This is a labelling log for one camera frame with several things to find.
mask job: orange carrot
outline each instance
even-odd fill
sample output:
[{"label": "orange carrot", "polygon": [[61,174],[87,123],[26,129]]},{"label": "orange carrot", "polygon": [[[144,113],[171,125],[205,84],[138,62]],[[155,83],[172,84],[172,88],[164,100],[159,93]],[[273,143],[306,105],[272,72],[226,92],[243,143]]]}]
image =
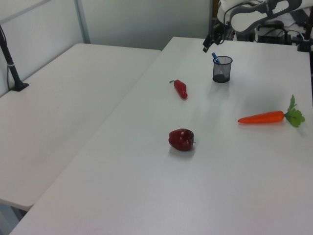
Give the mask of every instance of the orange carrot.
[{"label": "orange carrot", "polygon": [[271,123],[280,122],[284,119],[282,111],[273,111],[264,114],[258,114],[250,117],[244,117],[238,120],[240,123]]},{"label": "orange carrot", "polygon": [[264,114],[258,114],[250,117],[244,117],[238,120],[240,123],[272,123],[280,122],[284,117],[290,122],[294,127],[300,126],[302,122],[305,121],[305,118],[302,116],[302,113],[299,110],[296,110],[294,107],[297,104],[295,103],[294,96],[292,95],[290,99],[290,105],[287,112],[284,114],[282,111],[273,111]]}]

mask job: blue pen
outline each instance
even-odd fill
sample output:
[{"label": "blue pen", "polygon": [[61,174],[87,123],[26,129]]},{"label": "blue pen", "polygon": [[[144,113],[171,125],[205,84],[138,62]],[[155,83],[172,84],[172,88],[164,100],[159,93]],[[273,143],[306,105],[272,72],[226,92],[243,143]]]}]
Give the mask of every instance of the blue pen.
[{"label": "blue pen", "polygon": [[[212,53],[212,56],[213,56],[213,58],[214,58],[214,61],[215,61],[218,65],[221,65],[220,60],[218,59],[218,57],[216,56],[216,54],[215,54],[214,52]],[[222,66],[219,66],[219,68],[220,68],[220,71],[221,71],[223,74],[226,74],[226,72],[225,72],[225,70],[223,69]]]},{"label": "blue pen", "polygon": [[212,56],[213,56],[215,62],[216,62],[218,65],[220,65],[221,62],[220,62],[220,60],[217,58],[217,56],[216,56],[216,54],[215,54],[214,52],[212,53]]}]

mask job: green leaves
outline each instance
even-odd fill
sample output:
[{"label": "green leaves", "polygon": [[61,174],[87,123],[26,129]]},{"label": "green leaves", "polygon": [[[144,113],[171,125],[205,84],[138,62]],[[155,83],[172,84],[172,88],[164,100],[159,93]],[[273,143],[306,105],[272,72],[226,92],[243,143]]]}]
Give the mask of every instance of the green leaves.
[{"label": "green leaves", "polygon": [[292,95],[288,111],[287,113],[285,113],[285,118],[294,127],[300,126],[300,124],[305,121],[305,118],[302,116],[302,113],[294,108],[296,105],[297,104],[295,104],[294,96]]},{"label": "green leaves", "polygon": [[295,104],[295,98],[294,96],[292,95],[291,99],[290,99],[290,105],[289,105],[289,108],[288,108],[288,112],[293,109],[297,104]]}]

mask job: black pen cup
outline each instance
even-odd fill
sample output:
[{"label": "black pen cup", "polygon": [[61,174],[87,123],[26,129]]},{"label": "black pen cup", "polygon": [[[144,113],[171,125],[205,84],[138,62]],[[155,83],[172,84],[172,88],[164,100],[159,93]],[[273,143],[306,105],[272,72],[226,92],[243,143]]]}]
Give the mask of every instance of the black pen cup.
[{"label": "black pen cup", "polygon": [[230,80],[230,69],[233,59],[228,56],[218,56],[219,64],[213,60],[213,81],[224,83]]}]

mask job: plastic fruit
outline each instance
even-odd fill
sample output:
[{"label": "plastic fruit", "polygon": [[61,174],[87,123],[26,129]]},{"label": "plastic fruit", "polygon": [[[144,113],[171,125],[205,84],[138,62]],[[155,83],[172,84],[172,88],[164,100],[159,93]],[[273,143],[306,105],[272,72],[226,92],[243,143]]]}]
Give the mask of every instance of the plastic fruit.
[{"label": "plastic fruit", "polygon": [[170,133],[168,142],[180,151],[189,151],[194,145],[194,133],[188,129],[178,129]]}]

